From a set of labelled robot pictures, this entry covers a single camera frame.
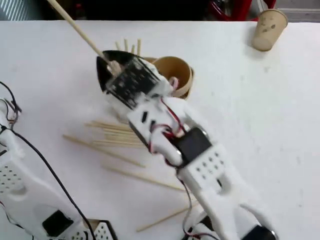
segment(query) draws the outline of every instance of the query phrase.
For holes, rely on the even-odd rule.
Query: red object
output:
[[[233,9],[231,16],[226,15],[214,2],[209,2],[208,10],[220,21],[245,21],[249,12],[252,0],[233,0]],[[273,9],[276,0],[264,0],[269,9]]]

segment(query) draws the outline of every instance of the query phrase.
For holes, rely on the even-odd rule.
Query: black wire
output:
[[[14,126],[15,126],[17,120],[18,120],[18,117],[19,117],[16,98],[15,98],[14,94],[12,93],[11,89],[10,89],[7,85],[5,85],[2,81],[0,81],[0,84],[1,84],[2,86],[4,86],[4,87],[9,91],[9,93],[10,93],[10,95],[11,95],[11,97],[12,97],[12,102],[13,102],[13,106],[14,106],[15,118],[14,118],[14,120],[13,120],[13,123],[12,123],[11,126],[10,126],[10,129],[13,130],[13,129],[14,129]]]
[[[64,191],[65,195],[67,196],[67,198],[69,199],[69,201],[72,203],[72,205],[75,207],[75,209],[78,211],[78,213],[81,215],[81,217],[83,218],[84,222],[87,224],[90,233],[92,235],[93,240],[96,240],[94,231],[90,225],[90,222],[88,221],[88,219],[86,218],[86,216],[82,213],[82,211],[80,210],[80,208],[77,206],[77,204],[75,203],[75,201],[72,199],[72,197],[70,196],[68,190],[65,188],[65,186],[63,185],[63,183],[61,182],[61,180],[59,179],[59,177],[57,176],[57,174],[55,173],[55,171],[52,169],[52,167],[50,166],[50,164],[48,163],[48,161],[46,160],[46,158],[42,155],[42,153],[35,147],[33,146],[27,139],[25,139],[22,135],[20,135],[19,133],[15,132],[12,129],[7,128],[6,126],[1,125],[1,128],[4,130],[10,130],[11,132],[13,132],[14,135],[16,135],[18,138],[20,138],[21,140],[23,140],[30,148],[32,148],[32,150],[34,150],[36,152],[36,154],[41,158],[41,160],[44,162],[44,164],[47,166],[47,168],[49,169],[49,171],[51,172],[51,174],[53,175],[53,177],[55,178],[55,180],[58,182],[58,184],[60,185],[60,187],[62,188],[62,190]]]
[[[3,99],[0,99],[0,101],[4,102],[5,107],[6,107],[6,120],[7,120],[7,121],[11,121],[11,119],[9,119],[9,117],[8,117],[8,114],[9,114],[8,103],[7,103],[5,100],[3,100]]]
[[[182,222],[182,230],[183,230],[184,234],[189,236],[189,237],[191,237],[191,238],[196,238],[196,239],[200,239],[201,236],[208,236],[208,237],[211,237],[211,238],[213,238],[215,240],[218,240],[215,236],[213,236],[210,233],[201,232],[201,233],[192,234],[192,233],[186,231],[186,223],[187,223],[187,220],[188,220],[188,218],[190,216],[190,213],[191,213],[193,207],[192,207],[192,200],[191,200],[190,192],[189,192],[186,184],[182,180],[180,180],[180,182],[182,183],[182,185],[183,185],[183,187],[184,187],[184,189],[186,191],[186,194],[188,196],[188,201],[189,201],[189,209],[188,209],[188,211],[187,211],[187,213],[186,213],[186,215],[185,215],[185,217],[183,219],[183,222]]]

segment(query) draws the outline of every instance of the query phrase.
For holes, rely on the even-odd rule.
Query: perforated plate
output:
[[[94,231],[96,240],[116,240],[113,238],[106,222],[100,222]]]
[[[10,166],[10,163],[0,167],[0,197],[11,190],[19,190],[23,182],[19,174]]]
[[[187,169],[199,187],[211,185],[225,171],[224,156],[218,147],[212,146],[190,163]]]

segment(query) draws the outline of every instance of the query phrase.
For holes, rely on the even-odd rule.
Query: red wire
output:
[[[166,106],[166,108],[168,109],[168,111],[171,113],[171,115],[174,117],[174,119],[178,122],[178,124],[179,124],[179,131],[180,131],[180,129],[182,129],[182,131],[183,131],[184,133],[186,133],[187,131],[186,131],[185,127],[182,125],[179,117],[178,117],[178,116],[175,114],[175,112],[164,102],[164,99],[163,99],[162,97],[161,97],[161,102]]]

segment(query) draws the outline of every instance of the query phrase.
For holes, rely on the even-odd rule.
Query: white surface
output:
[[[280,239],[318,239],[320,24],[290,23],[270,52],[258,52],[248,46],[253,22],[78,23],[102,50],[142,38],[143,56],[186,60],[196,76],[189,103],[212,123],[243,178],[272,209]],[[63,21],[0,22],[0,32],[1,80],[23,109],[16,130],[47,157],[85,215],[110,220],[120,240],[181,237],[183,214],[141,233],[135,229],[185,206],[183,193],[100,168],[106,160],[173,182],[161,158],[121,150],[146,163],[143,170],[61,138],[85,137],[83,123],[111,118],[93,50]],[[57,186],[25,149],[31,169]],[[6,228],[2,212],[0,219],[1,239],[18,239],[20,230]]]

